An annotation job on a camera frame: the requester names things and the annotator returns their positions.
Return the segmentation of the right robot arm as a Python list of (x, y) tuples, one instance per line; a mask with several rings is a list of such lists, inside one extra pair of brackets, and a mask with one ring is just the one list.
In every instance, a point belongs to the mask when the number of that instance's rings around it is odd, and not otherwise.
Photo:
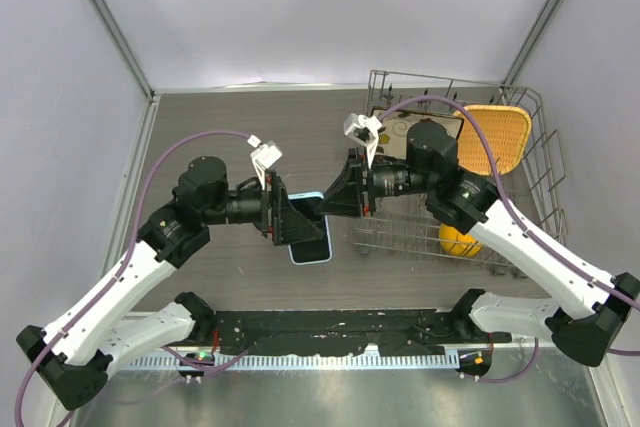
[(557, 243), (515, 208), (501, 184), (461, 167), (457, 153), (456, 140), (431, 121), (409, 128), (402, 159), (366, 165), (350, 150), (316, 210), (358, 218), (374, 212), (381, 198), (425, 195), (436, 220), (491, 248), (547, 294), (524, 299), (471, 289), (452, 309), (443, 335), (465, 342), (494, 332), (535, 337), (582, 365), (599, 366), (636, 304), (638, 279), (613, 276)]

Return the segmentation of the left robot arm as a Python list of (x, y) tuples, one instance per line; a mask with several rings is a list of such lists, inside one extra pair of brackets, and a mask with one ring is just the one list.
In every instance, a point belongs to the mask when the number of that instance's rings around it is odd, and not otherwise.
[(311, 207), (294, 204), (282, 179), (250, 178), (230, 189), (225, 163), (192, 160), (172, 199), (139, 228), (118, 263), (66, 314), (17, 336), (44, 383), (68, 411), (89, 403), (120, 367), (150, 350), (185, 342), (205, 344), (216, 314), (199, 296), (183, 292), (157, 313), (117, 325), (156, 285), (173, 275), (210, 240), (214, 225), (251, 224), (274, 245), (323, 241), (327, 227)]

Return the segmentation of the blue-cased smartphone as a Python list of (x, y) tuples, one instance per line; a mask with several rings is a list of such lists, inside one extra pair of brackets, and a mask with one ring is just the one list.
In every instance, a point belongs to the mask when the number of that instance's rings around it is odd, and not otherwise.
[(332, 259), (333, 251), (329, 221), (326, 216), (318, 215), (315, 211), (315, 207), (323, 199), (324, 195), (319, 191), (289, 195), (289, 200), (293, 206), (309, 220), (313, 221), (323, 232), (323, 237), (319, 240), (305, 241), (288, 246), (290, 260), (295, 265), (320, 264), (329, 262)]

